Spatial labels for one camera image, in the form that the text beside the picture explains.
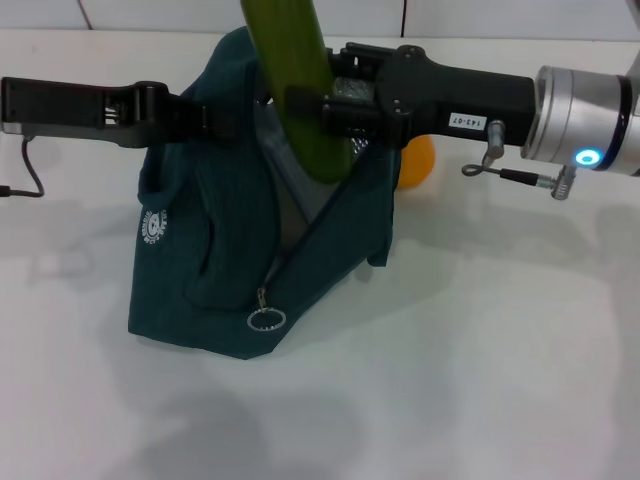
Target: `white surface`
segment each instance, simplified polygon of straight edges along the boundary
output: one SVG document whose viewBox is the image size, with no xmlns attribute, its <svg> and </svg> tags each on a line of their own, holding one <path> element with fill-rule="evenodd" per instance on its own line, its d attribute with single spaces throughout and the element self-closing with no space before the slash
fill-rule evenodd
<svg viewBox="0 0 640 480">
<path fill-rule="evenodd" d="M 244 25 L 240 0 L 83 0 L 102 30 L 228 32 Z M 325 35 L 400 36 L 402 0 L 315 0 Z"/>
<path fill-rule="evenodd" d="M 637 40 L 626 0 L 408 0 L 406 36 Z"/>
<path fill-rule="evenodd" d="M 0 28 L 87 28 L 76 0 L 0 0 Z"/>
<path fill-rule="evenodd" d="M 2 32 L 0 76 L 179 91 L 216 40 Z M 543 63 L 624 72 L 637 51 L 420 44 L 437 61 L 524 75 Z M 637 179 L 583 172 L 559 203 L 463 178 L 482 145 L 436 143 L 434 174 L 397 197 L 389 267 L 359 268 L 276 352 L 242 362 L 127 334 L 143 152 L 37 139 L 47 197 L 0 202 L 0 477 L 637 478 Z M 18 148 L 2 138 L 1 183 L 15 187 L 28 184 Z M 510 150 L 504 163 L 523 162 Z"/>
</svg>

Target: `metal ring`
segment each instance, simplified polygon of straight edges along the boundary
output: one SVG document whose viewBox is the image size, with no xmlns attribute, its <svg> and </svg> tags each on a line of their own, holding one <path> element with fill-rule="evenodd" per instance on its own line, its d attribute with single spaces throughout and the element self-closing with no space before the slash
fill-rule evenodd
<svg viewBox="0 0 640 480">
<path fill-rule="evenodd" d="M 270 327 L 256 327 L 253 324 L 253 319 L 256 315 L 258 315 L 259 313 L 264 314 L 269 312 L 280 315 L 280 321 Z M 285 323 L 287 323 L 287 316 L 285 315 L 285 313 L 281 310 L 278 310 L 276 308 L 271 308 L 271 307 L 260 308 L 255 312 L 253 312 L 251 315 L 249 315 L 249 317 L 247 318 L 247 325 L 249 326 L 249 328 L 251 330 L 255 330 L 256 332 L 261 332 L 261 333 L 273 332 L 274 330 L 278 330 L 279 328 L 283 327 Z"/>
</svg>

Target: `white table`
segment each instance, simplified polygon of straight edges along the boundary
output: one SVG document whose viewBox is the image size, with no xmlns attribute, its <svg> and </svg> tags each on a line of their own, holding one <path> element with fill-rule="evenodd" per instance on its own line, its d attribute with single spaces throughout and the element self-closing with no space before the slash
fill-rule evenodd
<svg viewBox="0 0 640 480">
<path fill-rule="evenodd" d="M 1 32 L 0 76 L 179 92 L 218 40 Z M 415 43 L 529 76 L 624 73 L 638 48 Z M 0 183 L 16 188 L 30 185 L 19 141 L 0 145 Z M 36 139 L 47 196 L 0 202 L 0 478 L 637 478 L 640 183 L 584 172 L 560 203 L 462 177 L 479 143 L 436 144 L 434 174 L 397 197 L 389 267 L 358 269 L 243 362 L 127 333 L 144 152 Z M 514 149 L 504 164 L 524 162 Z"/>
</svg>

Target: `blue led light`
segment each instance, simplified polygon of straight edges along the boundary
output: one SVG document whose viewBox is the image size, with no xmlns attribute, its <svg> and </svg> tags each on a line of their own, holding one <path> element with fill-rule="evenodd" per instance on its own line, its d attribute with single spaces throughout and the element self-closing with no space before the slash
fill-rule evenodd
<svg viewBox="0 0 640 480">
<path fill-rule="evenodd" d="M 587 148 L 576 154 L 576 163 L 583 167 L 595 167 L 602 160 L 602 154 L 597 150 Z"/>
</svg>

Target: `label sticker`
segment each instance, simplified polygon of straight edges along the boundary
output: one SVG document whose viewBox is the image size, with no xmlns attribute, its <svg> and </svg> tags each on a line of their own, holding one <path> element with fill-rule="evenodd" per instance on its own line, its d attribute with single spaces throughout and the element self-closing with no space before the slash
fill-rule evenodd
<svg viewBox="0 0 640 480">
<path fill-rule="evenodd" d="M 482 131 L 486 125 L 487 117 L 465 115 L 464 113 L 452 113 L 451 117 L 449 117 L 449 126 L 454 128 Z"/>
</svg>

